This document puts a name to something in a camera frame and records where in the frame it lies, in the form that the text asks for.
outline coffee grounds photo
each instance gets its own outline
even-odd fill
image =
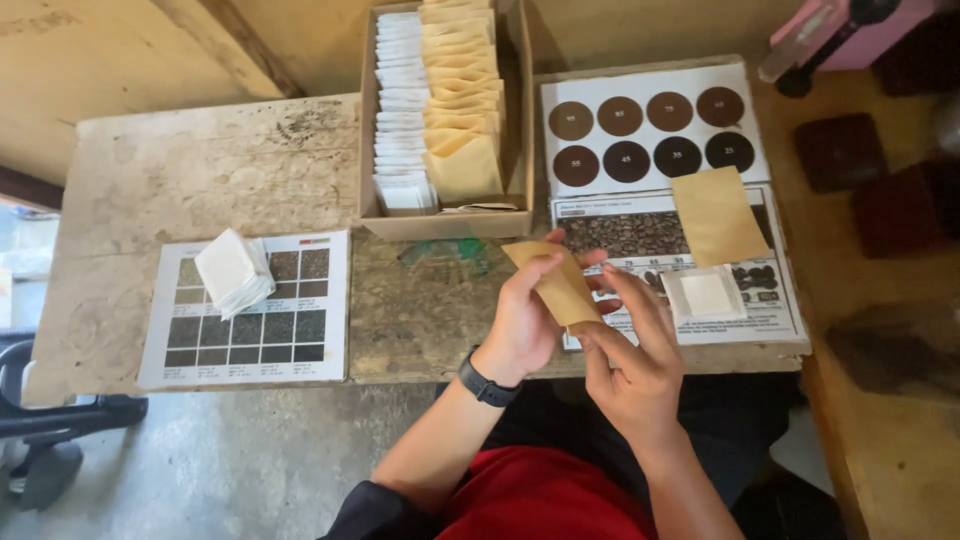
[[[773,249],[767,208],[752,206],[767,246]],[[684,255],[690,253],[676,211],[572,217],[557,220],[566,231],[564,246],[573,253],[604,248],[610,258]]]

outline dark brown circle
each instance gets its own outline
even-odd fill
[[[754,164],[754,145],[747,137],[733,132],[724,132],[714,135],[707,141],[704,149],[707,163],[714,169],[733,165],[739,172],[744,172]]]
[[[743,118],[743,98],[725,86],[707,88],[697,98],[697,114],[711,126],[729,128]]]
[[[600,160],[586,146],[567,146],[553,158],[557,180],[570,187],[583,187],[597,177]]]
[[[700,170],[703,158],[700,149],[688,138],[669,136],[654,150],[654,163],[670,178],[693,174]]]
[[[639,144],[631,140],[621,140],[604,152],[603,170],[614,180],[631,184],[647,175],[650,170],[650,155]]]
[[[563,140],[579,140],[593,129],[593,113],[579,101],[564,101],[550,112],[550,131]]]
[[[693,106],[677,92],[661,92],[647,103],[647,118],[659,130],[678,132],[693,119]]]
[[[597,123],[610,135],[627,136],[643,123],[643,109],[629,97],[612,97],[597,110]]]

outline coffee grind chart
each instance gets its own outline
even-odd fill
[[[349,232],[263,243],[276,291],[228,321],[194,263],[209,242],[163,246],[140,387],[345,378]]]

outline coffee roast color chart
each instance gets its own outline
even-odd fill
[[[553,197],[646,191],[736,166],[767,182],[743,63],[540,87]]]
[[[276,291],[228,321],[194,263],[208,243],[160,251],[137,384],[343,380],[349,232],[264,238]]]

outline black watch strap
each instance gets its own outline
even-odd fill
[[[507,406],[520,393],[520,386],[523,383],[521,382],[513,388],[505,388],[497,384],[496,381],[480,375],[477,370],[473,369],[473,364],[470,363],[470,357],[476,350],[477,348],[474,347],[464,358],[464,363],[460,364],[457,377],[460,378],[460,382],[464,384],[467,390],[476,396],[478,402],[498,407]]]

